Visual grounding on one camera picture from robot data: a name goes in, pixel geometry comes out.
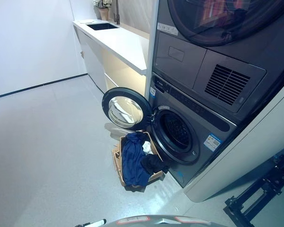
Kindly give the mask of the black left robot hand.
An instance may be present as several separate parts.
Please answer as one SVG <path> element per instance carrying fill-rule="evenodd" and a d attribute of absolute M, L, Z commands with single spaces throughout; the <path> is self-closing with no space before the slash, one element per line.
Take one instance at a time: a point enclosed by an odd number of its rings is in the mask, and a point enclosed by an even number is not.
<path fill-rule="evenodd" d="M 85 224 L 83 224 L 83 227 L 100 227 L 100 226 L 105 225 L 106 222 L 107 222 L 106 219 L 101 219 L 101 220 L 98 220 L 98 221 L 95 221 L 95 222 L 85 223 Z"/>

